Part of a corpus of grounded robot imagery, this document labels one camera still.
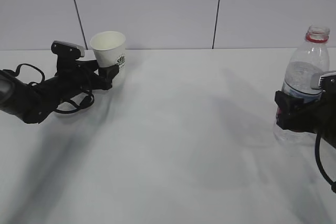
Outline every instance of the bottle label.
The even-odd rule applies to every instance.
[[[293,89],[290,85],[288,85],[285,81],[284,84],[282,85],[282,92],[286,93],[292,97],[296,97],[296,98],[303,98],[304,99],[304,103],[307,102],[311,102],[313,100],[316,99],[320,99],[322,92],[318,93],[318,94],[306,94],[306,93],[302,93],[296,89]]]

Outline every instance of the cup rim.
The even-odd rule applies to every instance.
[[[117,47],[111,47],[111,48],[108,48],[108,49],[96,49],[96,48],[94,48],[94,47],[92,46],[92,41],[93,41],[96,37],[98,37],[98,36],[100,36],[100,35],[103,35],[103,34],[118,34],[118,35],[121,35],[121,36],[122,36],[122,43],[121,43],[119,46],[117,46]],[[89,43],[90,43],[90,47],[91,47],[93,50],[95,50],[95,51],[109,51],[109,50],[112,50],[112,49],[116,49],[116,48],[121,47],[122,45],[124,45],[125,41],[126,41],[126,36],[125,36],[123,33],[119,32],[119,31],[102,31],[102,32],[100,32],[100,33],[95,34],[95,35],[90,39],[90,42],[89,42]]]

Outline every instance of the paper cup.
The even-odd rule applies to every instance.
[[[117,31],[104,31],[94,35],[90,46],[99,67],[107,68],[118,64],[119,69],[122,69],[125,65],[125,41],[125,35]]]

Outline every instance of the white paper cup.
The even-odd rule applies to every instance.
[[[125,79],[125,41],[125,35],[117,31],[104,31],[90,40],[99,67],[119,65],[119,74],[113,79],[113,87],[120,86]]]

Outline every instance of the white wall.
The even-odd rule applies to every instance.
[[[53,40],[83,45],[72,0],[0,0],[0,50],[49,49]]]
[[[128,48],[211,48],[218,0],[76,0],[86,41],[126,34]],[[310,24],[331,28],[336,0],[220,0],[215,48],[297,47]],[[84,45],[73,0],[0,0],[0,50]]]
[[[221,0],[215,48],[298,47],[311,24],[336,46],[336,0]]]
[[[132,49],[211,48],[218,0],[76,0],[87,41],[125,33]]]

